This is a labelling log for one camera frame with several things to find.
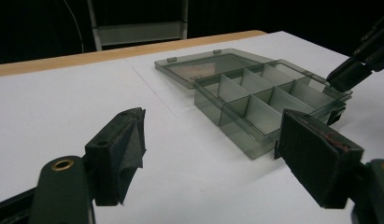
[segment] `white table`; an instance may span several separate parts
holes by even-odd
[[[320,208],[273,153],[251,161],[194,104],[187,90],[154,68],[169,57],[235,48],[284,59],[322,77],[346,56],[284,32],[100,63],[0,77],[0,202],[37,184],[47,162],[84,155],[118,113],[147,110],[144,168],[124,206],[94,207],[97,223],[350,223]],[[384,71],[353,89],[332,126],[384,159]]]

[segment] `screw hole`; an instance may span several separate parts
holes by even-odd
[[[54,171],[62,171],[62,170],[66,170],[68,169],[69,167],[71,167],[73,165],[73,161],[72,160],[63,160],[63,161],[57,161],[55,162],[53,165],[52,165],[52,169]]]

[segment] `clear plastic box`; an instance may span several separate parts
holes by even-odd
[[[195,105],[252,160],[274,149],[284,108],[332,124],[352,94],[284,60],[199,78],[195,87]]]
[[[195,88],[194,104],[252,160],[274,149],[284,108],[330,125],[352,94],[295,64],[237,49],[171,58],[155,66]]]
[[[194,89],[194,81],[197,78],[210,77],[238,68],[271,61],[273,60],[239,49],[217,49],[156,61],[154,65],[156,69],[192,90]]]

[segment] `dark background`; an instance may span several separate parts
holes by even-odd
[[[0,63],[95,51],[87,0],[0,0]],[[180,20],[180,0],[93,0],[98,25]],[[350,56],[384,15],[384,0],[190,0],[188,38],[285,31]]]

